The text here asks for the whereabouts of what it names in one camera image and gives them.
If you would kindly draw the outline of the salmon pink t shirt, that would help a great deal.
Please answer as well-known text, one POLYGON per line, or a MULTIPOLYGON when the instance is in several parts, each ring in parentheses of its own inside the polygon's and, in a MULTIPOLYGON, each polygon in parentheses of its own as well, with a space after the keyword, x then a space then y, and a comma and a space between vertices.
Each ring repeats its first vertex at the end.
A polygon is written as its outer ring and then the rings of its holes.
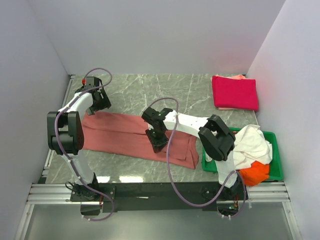
MULTIPOLYGON (((140 116, 99 111, 85 114, 81 125, 86 150, 166 161, 167 149, 154 153, 146 134, 148 124, 140 116)), ((169 162, 195 169, 199 162, 196 137, 176 131, 169 148, 169 162)))

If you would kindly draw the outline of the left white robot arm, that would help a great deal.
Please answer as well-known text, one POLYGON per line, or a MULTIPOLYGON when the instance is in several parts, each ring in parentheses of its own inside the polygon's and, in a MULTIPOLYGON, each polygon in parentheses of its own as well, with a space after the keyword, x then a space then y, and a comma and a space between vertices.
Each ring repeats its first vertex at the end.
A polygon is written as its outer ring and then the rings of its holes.
POLYGON ((48 147, 62 156, 73 173, 71 195, 85 201, 96 201, 100 188, 96 174, 85 159, 83 147, 85 136, 82 120, 85 114, 108 109, 111 102, 105 92, 102 80, 87 76, 73 98, 59 111, 47 114, 48 147))

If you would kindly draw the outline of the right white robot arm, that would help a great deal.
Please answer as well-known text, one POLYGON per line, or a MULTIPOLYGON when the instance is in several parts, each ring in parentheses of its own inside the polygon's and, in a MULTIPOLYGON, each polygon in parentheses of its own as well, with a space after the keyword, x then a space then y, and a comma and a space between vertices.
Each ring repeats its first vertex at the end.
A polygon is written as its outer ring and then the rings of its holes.
POLYGON ((148 107, 142 114, 148 123, 146 135, 155 153, 160 152, 168 143, 168 130, 176 130, 200 139, 206 155, 215 162, 220 199, 230 200, 237 194, 238 175, 233 160, 235 135, 218 116, 197 117, 178 113, 164 108, 162 111, 148 107))

